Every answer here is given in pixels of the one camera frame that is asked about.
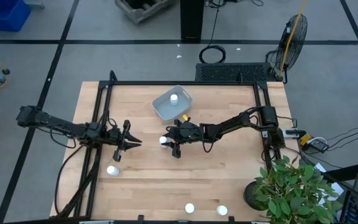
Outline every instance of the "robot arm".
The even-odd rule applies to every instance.
[[[16,120],[17,124],[24,128],[49,128],[51,135],[52,131],[58,131],[68,138],[77,139],[82,146],[96,147],[100,144],[118,146],[113,155],[113,159],[117,162],[121,160],[121,151],[140,146],[133,142],[142,142],[130,134],[131,123],[128,120],[124,121],[122,132],[116,125],[107,130],[105,125],[96,122],[73,124],[50,116],[36,106],[22,106]]]
[[[250,122],[250,117],[255,112],[260,114],[260,125]],[[184,123],[176,119],[174,124],[175,126],[168,127],[168,133],[164,134],[165,137],[173,139],[174,142],[167,142],[163,145],[170,146],[173,149],[172,156],[176,158],[180,158],[181,144],[198,141],[214,143],[220,140],[223,135],[239,128],[253,128],[257,131],[265,132],[272,147],[281,148],[285,146],[283,133],[278,128],[277,114],[272,106],[249,108],[219,124],[200,124],[200,126],[197,126],[190,122],[190,118]]]

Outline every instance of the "blue bin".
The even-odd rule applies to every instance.
[[[23,0],[0,0],[0,30],[19,31],[29,15]]]

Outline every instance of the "potted plant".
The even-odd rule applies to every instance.
[[[333,223],[342,205],[328,198],[338,194],[319,170],[303,161],[295,168],[295,161],[283,156],[269,173],[260,168],[261,177],[247,186],[244,200],[254,209],[267,210],[265,218],[271,223]]]

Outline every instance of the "fan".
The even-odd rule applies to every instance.
[[[275,65],[271,68],[271,72],[275,74],[275,78],[277,81],[283,81],[281,77],[281,72],[284,71],[285,81],[284,84],[287,83],[287,70],[291,69],[295,64],[298,56],[302,50],[303,42],[305,41],[306,31],[308,30],[308,20],[302,14],[299,15],[299,20],[296,23],[296,18],[298,15],[291,17],[291,19],[287,22],[283,35],[281,36],[280,43],[276,50],[270,51],[266,54],[265,61],[268,62],[269,55],[276,54]],[[278,69],[280,73],[277,75],[274,71]]]

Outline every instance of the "wooden table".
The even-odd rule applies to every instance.
[[[78,99],[74,123],[91,121],[98,82],[84,82]],[[110,117],[121,128],[125,119],[131,121],[131,134],[143,141],[141,147],[123,152],[121,162],[112,155],[115,146],[103,146],[92,219],[136,220],[227,220],[219,216],[218,205],[225,205],[228,215],[236,221],[262,220],[242,199],[244,188],[259,176],[262,138],[251,128],[229,133],[216,142],[210,153],[201,143],[181,146],[181,158],[172,157],[171,149],[162,149],[158,139],[165,127],[152,107],[152,101],[172,86],[118,85],[113,86]],[[251,86],[184,86],[193,98],[186,114],[198,123],[220,123],[255,106]],[[290,117],[287,97],[282,83],[268,83],[272,106],[279,116]],[[289,119],[279,119],[281,128],[290,128]],[[286,145],[297,149],[296,141],[286,139]],[[67,158],[74,149],[67,149]],[[295,158],[286,149],[282,154]],[[60,179],[58,205],[62,209],[78,188],[85,150],[81,150],[66,165]],[[120,170],[118,177],[106,172],[107,166]],[[84,194],[82,214],[85,213],[88,193]],[[195,205],[187,214],[185,205]]]

